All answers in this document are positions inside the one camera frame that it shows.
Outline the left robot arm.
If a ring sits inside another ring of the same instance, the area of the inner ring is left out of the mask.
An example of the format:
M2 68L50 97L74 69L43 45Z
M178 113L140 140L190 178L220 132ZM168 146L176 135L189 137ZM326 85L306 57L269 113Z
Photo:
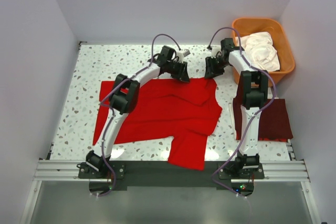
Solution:
M176 51L163 46L146 67L132 76L117 75L112 90L101 101L101 105L108 108L108 114L93 150L86 156L85 165L89 173L97 178L113 173L108 160L123 122L137 105L140 88L164 73L169 73L175 80L189 82L187 62L184 61L189 54L188 49Z

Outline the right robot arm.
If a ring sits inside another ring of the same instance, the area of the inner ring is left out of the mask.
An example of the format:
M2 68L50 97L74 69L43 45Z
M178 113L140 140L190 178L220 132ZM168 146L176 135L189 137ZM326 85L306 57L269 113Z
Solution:
M254 67L242 47L234 45L232 38L225 38L220 43L219 47L207 46L211 55L205 58L205 78L218 77L227 66L233 66L240 74L235 99L242 115L241 137L235 160L229 161L222 169L239 178L246 178L259 167L259 122L267 103L269 74Z

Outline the bright red t shirt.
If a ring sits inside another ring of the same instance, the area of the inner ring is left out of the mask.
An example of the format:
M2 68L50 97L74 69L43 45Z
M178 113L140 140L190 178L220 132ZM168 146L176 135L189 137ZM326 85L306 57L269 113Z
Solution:
M115 144L173 137L168 163L203 170L207 138L217 125L222 108L213 79L189 83L153 79L140 89L137 105L127 116Z

